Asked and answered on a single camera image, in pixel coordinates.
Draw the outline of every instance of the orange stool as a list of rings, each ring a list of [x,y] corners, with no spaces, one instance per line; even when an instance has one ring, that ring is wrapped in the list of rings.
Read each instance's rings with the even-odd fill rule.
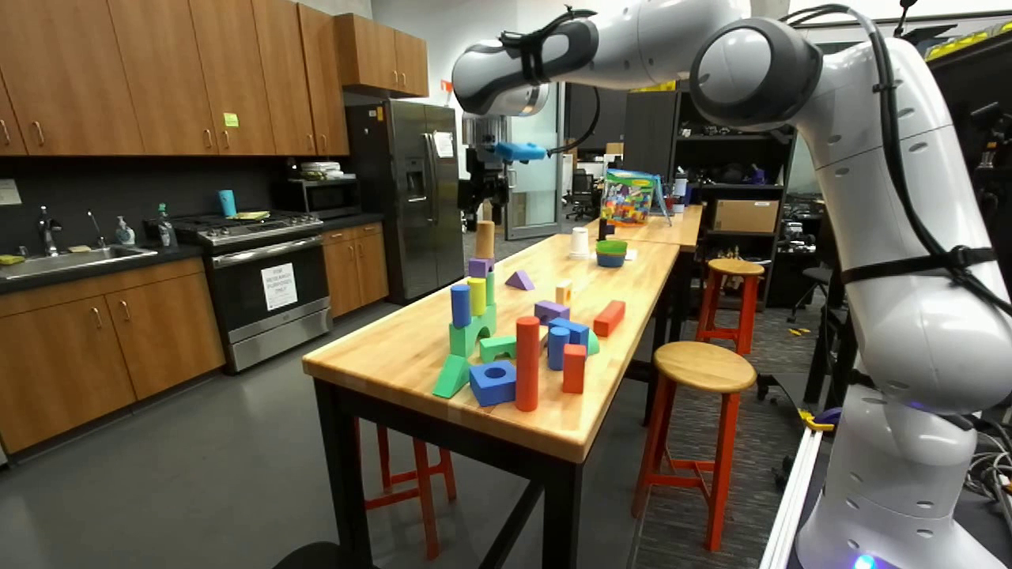
[[[633,515],[642,515],[642,502],[651,486],[698,486],[710,499],[707,549],[716,554],[721,549],[727,519],[741,394],[755,382],[755,370],[747,358],[734,353],[731,349],[707,343],[667,343],[654,352],[654,366],[657,394],[639,462]],[[721,395],[718,455],[712,462],[673,462],[667,455],[667,424],[677,387]]]
[[[698,343],[731,343],[736,353],[743,353],[743,358],[753,353],[763,271],[767,270],[759,262],[747,262],[747,259],[734,259],[734,258],[710,259],[710,280],[707,280],[701,306],[698,306],[698,328],[695,328]],[[721,292],[726,292],[727,280],[743,280],[736,327],[718,328],[718,306],[721,306]]]
[[[446,502],[456,502],[452,455],[441,447],[441,462],[432,464],[426,443],[423,441],[413,441],[413,447],[416,447],[416,471],[391,474],[386,427],[378,427],[378,443],[381,443],[381,483],[383,483],[383,490],[367,499],[367,509],[381,509],[381,505],[391,505],[391,502],[419,497],[421,525],[423,525],[423,554],[432,561],[441,556],[437,509],[434,509],[434,483],[432,483],[432,478],[444,474]]]

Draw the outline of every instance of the upper cabinet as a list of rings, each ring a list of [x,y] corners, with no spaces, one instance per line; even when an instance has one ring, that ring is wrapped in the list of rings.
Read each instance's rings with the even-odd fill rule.
[[[339,25],[331,16],[311,7],[298,7],[298,24],[304,35],[318,152],[347,156]]]
[[[145,156],[219,156],[185,0],[108,0]]]
[[[26,156],[26,141],[21,141],[21,129],[12,117],[5,73],[0,73],[0,156]]]
[[[104,0],[5,0],[0,69],[28,156],[142,152]]]
[[[277,156],[254,5],[190,0],[190,10],[219,150],[225,156]]]
[[[318,156],[298,7],[292,0],[254,0],[254,16],[277,150],[283,156]]]
[[[388,94],[426,98],[426,46],[395,30],[344,12],[335,21],[342,39],[342,82]]]

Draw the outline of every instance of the faucet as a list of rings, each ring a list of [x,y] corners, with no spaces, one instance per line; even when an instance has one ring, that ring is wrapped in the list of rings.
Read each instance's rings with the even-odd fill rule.
[[[47,258],[62,258],[55,231],[62,231],[62,224],[51,219],[51,208],[38,205],[38,235]]]

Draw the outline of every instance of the kitchen appliance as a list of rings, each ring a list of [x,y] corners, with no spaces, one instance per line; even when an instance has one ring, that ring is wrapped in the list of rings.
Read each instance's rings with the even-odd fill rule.
[[[323,222],[364,213],[351,174],[331,182],[292,178],[273,186],[273,208],[318,213]]]
[[[391,302],[463,280],[456,110],[423,101],[347,109],[362,205],[383,213]]]
[[[328,332],[319,216],[175,219],[201,245],[234,373]]]

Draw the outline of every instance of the cardboard box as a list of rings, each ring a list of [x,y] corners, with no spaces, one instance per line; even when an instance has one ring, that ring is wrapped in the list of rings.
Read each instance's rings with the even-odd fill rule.
[[[774,235],[779,203],[718,200],[716,231],[727,235]]]

